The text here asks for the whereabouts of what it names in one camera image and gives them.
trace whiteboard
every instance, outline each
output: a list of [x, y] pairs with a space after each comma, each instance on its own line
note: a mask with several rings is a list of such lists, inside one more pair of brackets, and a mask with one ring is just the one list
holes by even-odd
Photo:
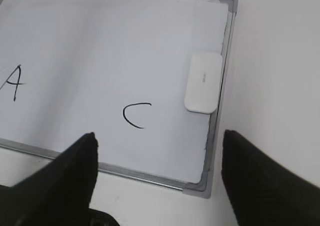
[[[184, 106], [191, 56], [221, 52], [228, 6], [205, 0], [4, 0], [0, 138], [62, 152], [95, 132], [99, 161], [183, 182], [203, 171], [210, 115]], [[10, 81], [17, 82], [14, 74]], [[146, 102], [151, 105], [129, 107]]]

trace white surface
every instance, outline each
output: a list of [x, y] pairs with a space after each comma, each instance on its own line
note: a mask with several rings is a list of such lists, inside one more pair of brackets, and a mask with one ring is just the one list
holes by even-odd
[[184, 99], [191, 112], [211, 114], [218, 107], [223, 58], [215, 52], [192, 54]]
[[[239, 0], [210, 200], [99, 174], [92, 206], [122, 226], [237, 225], [220, 178], [225, 128], [320, 186], [319, 9], [320, 0]], [[0, 150], [0, 183], [17, 182], [38, 161]]]
[[[228, 7], [203, 0], [4, 0], [0, 138], [62, 152], [95, 132], [99, 161], [197, 183], [209, 116], [188, 112], [192, 52], [221, 52]], [[149, 102], [126, 110], [129, 104]]]

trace gray corner bracket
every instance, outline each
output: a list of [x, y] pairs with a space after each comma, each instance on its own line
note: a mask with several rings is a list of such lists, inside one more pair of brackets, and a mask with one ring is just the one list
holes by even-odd
[[238, 0], [219, 0], [221, 3], [226, 3], [229, 6], [229, 11], [236, 13], [238, 11]]
[[202, 173], [201, 181], [198, 184], [187, 184], [183, 189], [186, 195], [197, 196], [204, 199], [210, 199], [214, 180], [214, 172], [207, 171]]

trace whiteboard eraser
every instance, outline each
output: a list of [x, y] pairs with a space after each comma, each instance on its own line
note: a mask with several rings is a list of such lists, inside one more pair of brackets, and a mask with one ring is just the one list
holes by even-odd
[[188, 111], [211, 114], [218, 107], [223, 58], [215, 52], [192, 55], [184, 105]]

